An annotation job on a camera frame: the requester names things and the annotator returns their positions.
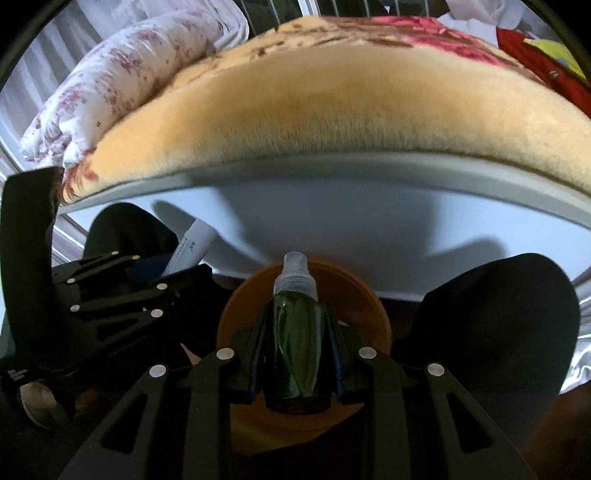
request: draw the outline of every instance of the orange bowl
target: orange bowl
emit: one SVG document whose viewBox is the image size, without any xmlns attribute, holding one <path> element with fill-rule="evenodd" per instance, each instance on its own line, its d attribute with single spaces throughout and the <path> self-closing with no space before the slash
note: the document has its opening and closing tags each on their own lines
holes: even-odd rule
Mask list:
<svg viewBox="0 0 591 480">
<path fill-rule="evenodd" d="M 337 318 L 356 328 L 366 345 L 390 353 L 392 331 L 382 303 L 367 284 L 343 268 L 310 259 L 318 301 L 329 301 Z M 248 278 L 228 301 L 217 329 L 217 347 L 229 346 L 232 335 L 252 326 L 271 300 L 273 284 L 282 264 L 264 268 Z M 290 415 L 266 408 L 262 395 L 253 405 L 232 405 L 232 446 L 245 455 L 308 442 L 358 411 L 361 405 L 341 405 L 333 397 L 331 407 L 314 415 Z"/>
</svg>

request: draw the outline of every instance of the green bottle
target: green bottle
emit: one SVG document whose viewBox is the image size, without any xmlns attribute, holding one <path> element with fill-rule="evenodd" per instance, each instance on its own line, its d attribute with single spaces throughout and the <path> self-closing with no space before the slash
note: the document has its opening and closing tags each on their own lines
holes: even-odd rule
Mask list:
<svg viewBox="0 0 591 480">
<path fill-rule="evenodd" d="M 267 407 L 294 414 L 327 410 L 332 384 L 328 349 L 323 349 L 326 322 L 305 255 L 285 256 L 273 293 L 265 319 L 262 386 Z"/>
</svg>

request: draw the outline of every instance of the floral blanket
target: floral blanket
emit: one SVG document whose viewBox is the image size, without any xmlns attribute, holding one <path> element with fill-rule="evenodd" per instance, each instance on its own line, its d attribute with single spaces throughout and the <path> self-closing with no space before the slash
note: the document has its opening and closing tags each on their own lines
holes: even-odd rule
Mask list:
<svg viewBox="0 0 591 480">
<path fill-rule="evenodd" d="M 91 153 L 104 134 L 197 59 L 248 38 L 232 0 L 194 0 L 120 30 L 99 43 L 45 102 L 21 139 L 24 157 L 66 168 Z"/>
<path fill-rule="evenodd" d="M 432 18 L 304 17 L 177 73 L 69 170 L 62 200 L 359 150 L 472 155 L 591 193 L 591 122 L 501 50 Z"/>
</svg>

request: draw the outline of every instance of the clear spray cap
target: clear spray cap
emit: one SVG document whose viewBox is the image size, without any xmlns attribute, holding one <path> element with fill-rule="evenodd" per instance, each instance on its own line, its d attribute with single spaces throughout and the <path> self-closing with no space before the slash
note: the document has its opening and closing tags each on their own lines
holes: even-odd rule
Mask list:
<svg viewBox="0 0 591 480">
<path fill-rule="evenodd" d="M 318 301 L 316 280 L 308 271 L 308 259 L 299 252 L 289 252 L 283 258 L 283 271 L 275 279 L 273 295 L 282 291 L 295 291 Z"/>
</svg>

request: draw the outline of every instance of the yellow fabric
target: yellow fabric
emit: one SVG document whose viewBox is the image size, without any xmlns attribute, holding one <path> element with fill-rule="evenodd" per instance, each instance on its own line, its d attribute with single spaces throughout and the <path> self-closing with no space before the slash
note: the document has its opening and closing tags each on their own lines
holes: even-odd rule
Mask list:
<svg viewBox="0 0 591 480">
<path fill-rule="evenodd" d="M 532 40 L 530 38 L 526 38 L 524 42 L 541 50 L 551 59 L 560 63 L 564 68 L 585 80 L 583 70 L 579 67 L 573 54 L 562 43 L 553 40 Z"/>
<path fill-rule="evenodd" d="M 474 155 L 591 192 L 591 122 L 515 60 L 351 35 L 307 17 L 183 70 L 106 134 L 64 201 L 183 170 L 359 150 Z"/>
</svg>

